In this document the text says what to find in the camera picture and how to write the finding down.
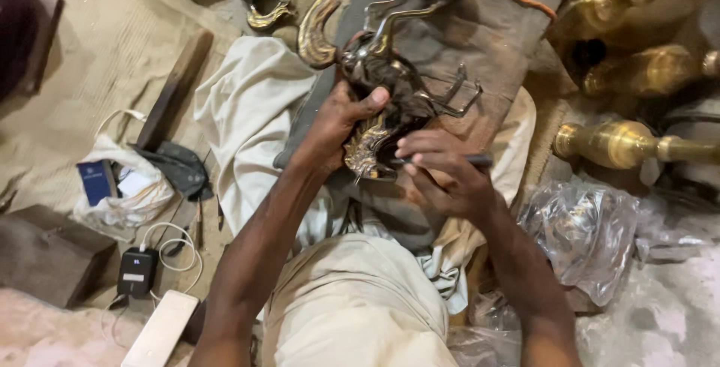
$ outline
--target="white bag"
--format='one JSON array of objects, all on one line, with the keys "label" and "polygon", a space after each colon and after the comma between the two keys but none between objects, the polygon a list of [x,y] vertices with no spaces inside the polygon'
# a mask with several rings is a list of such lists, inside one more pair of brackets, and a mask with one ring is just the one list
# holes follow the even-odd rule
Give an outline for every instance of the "white bag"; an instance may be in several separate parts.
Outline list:
[{"label": "white bag", "polygon": [[134,110],[112,113],[95,133],[95,145],[80,162],[109,159],[149,179],[151,183],[130,197],[105,197],[91,207],[83,194],[73,209],[73,218],[96,231],[121,242],[131,242],[137,227],[147,224],[162,212],[175,194],[163,173],[137,152],[123,149],[105,133],[105,125],[119,113],[127,113],[145,122],[147,115]]}]

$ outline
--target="hand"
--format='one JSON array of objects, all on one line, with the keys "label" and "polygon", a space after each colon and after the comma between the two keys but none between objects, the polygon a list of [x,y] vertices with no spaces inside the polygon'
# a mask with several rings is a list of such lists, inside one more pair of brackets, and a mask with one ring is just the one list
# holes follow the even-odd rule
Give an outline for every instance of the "hand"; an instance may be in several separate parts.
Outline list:
[{"label": "hand", "polygon": [[[405,170],[427,201],[448,216],[481,227],[497,213],[507,213],[505,200],[492,187],[487,168],[476,169],[463,157],[470,153],[457,137],[442,130],[416,131],[397,143],[397,157],[412,157]],[[447,174],[441,187],[428,170]]]},{"label": "hand", "polygon": [[361,101],[354,101],[350,84],[336,73],[338,82],[320,106],[315,121],[291,159],[326,171],[327,174],[343,165],[343,142],[350,135],[355,122],[378,113],[390,100],[390,93],[378,87]]}]

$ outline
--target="sandy floor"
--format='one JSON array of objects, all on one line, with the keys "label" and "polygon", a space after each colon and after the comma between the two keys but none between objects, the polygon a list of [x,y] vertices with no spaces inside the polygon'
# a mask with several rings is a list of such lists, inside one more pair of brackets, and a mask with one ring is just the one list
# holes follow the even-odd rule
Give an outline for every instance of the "sandy floor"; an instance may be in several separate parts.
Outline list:
[{"label": "sandy floor", "polygon": [[[74,165],[92,147],[103,119],[119,108],[149,112],[185,40],[199,26],[215,34],[202,78],[218,66],[231,41],[247,31],[240,0],[66,2],[41,93],[0,104],[0,190],[10,180],[17,181],[13,210],[42,203],[71,212],[81,194]],[[306,8],[299,5],[299,15]],[[330,31],[334,24],[330,22]],[[285,27],[275,36],[293,44],[294,33]],[[535,81],[537,89],[543,88],[542,80],[532,75],[528,79]],[[567,175],[567,168],[545,166],[552,141],[547,129],[557,126],[569,110],[558,96],[574,90],[546,89],[543,96],[534,92],[532,84],[526,87],[538,105],[538,126],[550,124],[535,133],[527,186],[540,182],[543,172],[553,177]],[[173,141],[207,155],[209,149],[192,121],[190,104],[188,98]],[[121,141],[134,141],[139,127],[119,120],[109,132]],[[212,163],[209,157],[206,164],[211,171]],[[206,270],[215,269],[223,246],[230,241],[227,226],[217,229],[216,210],[214,201],[203,205]],[[191,224],[193,214],[193,208],[178,201],[161,218],[183,226]],[[167,233],[165,239],[169,237],[175,236]],[[178,261],[186,261],[183,256]],[[718,262],[720,251],[714,248],[678,265],[640,268],[633,264],[607,312],[578,320],[578,343],[586,365],[720,365],[720,348],[714,344],[720,337]],[[103,339],[100,316],[104,311],[97,309],[112,300],[114,273],[117,270],[108,271],[108,288],[89,302],[94,308],[76,311],[59,311],[1,289],[0,365],[119,365],[126,350]],[[205,297],[211,275],[205,272],[189,293]],[[193,272],[164,272],[159,289],[184,290],[193,278]],[[130,345],[151,311],[149,301],[135,301],[114,328],[117,341]],[[113,315],[106,312],[104,319],[109,334]],[[169,365],[185,365],[190,351],[182,344]]]}]

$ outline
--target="person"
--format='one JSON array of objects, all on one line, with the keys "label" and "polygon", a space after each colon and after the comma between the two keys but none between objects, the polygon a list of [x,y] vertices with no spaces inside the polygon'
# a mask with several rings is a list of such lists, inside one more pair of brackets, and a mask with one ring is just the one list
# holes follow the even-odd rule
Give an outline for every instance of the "person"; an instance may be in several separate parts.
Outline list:
[{"label": "person", "polygon": [[[448,314],[437,289],[399,244],[363,233],[325,239],[287,261],[313,197],[343,163],[356,121],[390,96],[361,101],[341,79],[320,107],[255,214],[230,244],[211,283],[190,365],[249,366],[251,329],[264,308],[263,365],[456,365],[445,346]],[[488,169],[474,168],[445,131],[412,132],[398,157],[429,205],[485,236],[503,293],[522,326],[524,366],[581,365],[575,316],[545,256],[510,216]],[[450,178],[440,188],[430,170]]]}]

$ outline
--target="maroon fabric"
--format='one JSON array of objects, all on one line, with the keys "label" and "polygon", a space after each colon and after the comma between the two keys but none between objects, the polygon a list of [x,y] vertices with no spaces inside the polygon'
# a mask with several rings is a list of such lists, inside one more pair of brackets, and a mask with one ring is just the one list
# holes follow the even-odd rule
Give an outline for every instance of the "maroon fabric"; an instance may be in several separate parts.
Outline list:
[{"label": "maroon fabric", "polygon": [[0,98],[22,78],[37,25],[31,0],[0,0]]}]

